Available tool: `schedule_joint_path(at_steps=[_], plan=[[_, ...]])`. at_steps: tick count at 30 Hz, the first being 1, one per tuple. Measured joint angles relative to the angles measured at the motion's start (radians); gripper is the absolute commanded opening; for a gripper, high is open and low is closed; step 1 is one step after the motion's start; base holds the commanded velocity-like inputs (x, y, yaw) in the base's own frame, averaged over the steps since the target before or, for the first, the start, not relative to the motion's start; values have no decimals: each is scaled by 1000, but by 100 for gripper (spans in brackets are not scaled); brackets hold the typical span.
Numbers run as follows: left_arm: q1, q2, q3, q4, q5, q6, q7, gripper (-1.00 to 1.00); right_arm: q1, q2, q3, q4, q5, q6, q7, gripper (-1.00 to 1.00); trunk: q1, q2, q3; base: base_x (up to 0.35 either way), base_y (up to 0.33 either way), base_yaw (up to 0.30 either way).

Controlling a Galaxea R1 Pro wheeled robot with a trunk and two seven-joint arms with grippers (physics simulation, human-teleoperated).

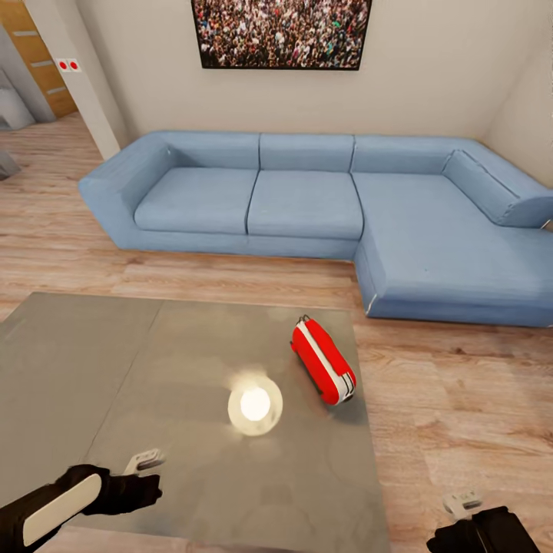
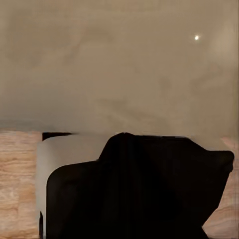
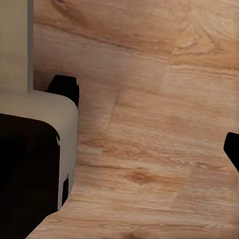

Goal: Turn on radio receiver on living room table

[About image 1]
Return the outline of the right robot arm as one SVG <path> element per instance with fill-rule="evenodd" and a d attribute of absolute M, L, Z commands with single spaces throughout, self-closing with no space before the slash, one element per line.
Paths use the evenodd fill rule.
<path fill-rule="evenodd" d="M 431 553 L 540 553 L 507 506 L 483 509 L 470 520 L 466 511 L 482 504 L 470 488 L 443 494 L 442 504 L 452 525 L 435 530 L 426 543 Z"/>

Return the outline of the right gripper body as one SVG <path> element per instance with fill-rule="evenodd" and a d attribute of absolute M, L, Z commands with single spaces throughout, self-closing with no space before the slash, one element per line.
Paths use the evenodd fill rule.
<path fill-rule="evenodd" d="M 436 529 L 435 533 L 445 553 L 476 553 L 469 543 L 468 524 L 472 519 L 459 520 L 454 525 Z"/>

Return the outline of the radio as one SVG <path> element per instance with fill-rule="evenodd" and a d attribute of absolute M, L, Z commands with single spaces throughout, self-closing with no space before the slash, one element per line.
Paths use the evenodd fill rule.
<path fill-rule="evenodd" d="M 290 344 L 326 403 L 338 405 L 351 400 L 356 377 L 319 323 L 301 318 Z"/>

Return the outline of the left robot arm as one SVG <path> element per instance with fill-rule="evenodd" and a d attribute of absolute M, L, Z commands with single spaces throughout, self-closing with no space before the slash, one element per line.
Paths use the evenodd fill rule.
<path fill-rule="evenodd" d="M 164 449 L 134 455 L 124 475 L 90 464 L 70 466 L 53 484 L 0 508 L 0 553 L 34 553 L 78 513 L 119 515 L 155 505 L 160 475 L 145 469 L 167 462 Z"/>

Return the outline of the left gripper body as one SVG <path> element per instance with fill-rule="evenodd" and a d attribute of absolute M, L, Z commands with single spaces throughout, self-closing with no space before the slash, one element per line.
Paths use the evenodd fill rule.
<path fill-rule="evenodd" d="M 130 513 L 133 510 L 155 505 L 160 489 L 160 475 L 149 475 L 144 478 L 118 475 L 123 480 L 123 489 L 119 502 L 107 512 L 108 515 Z"/>

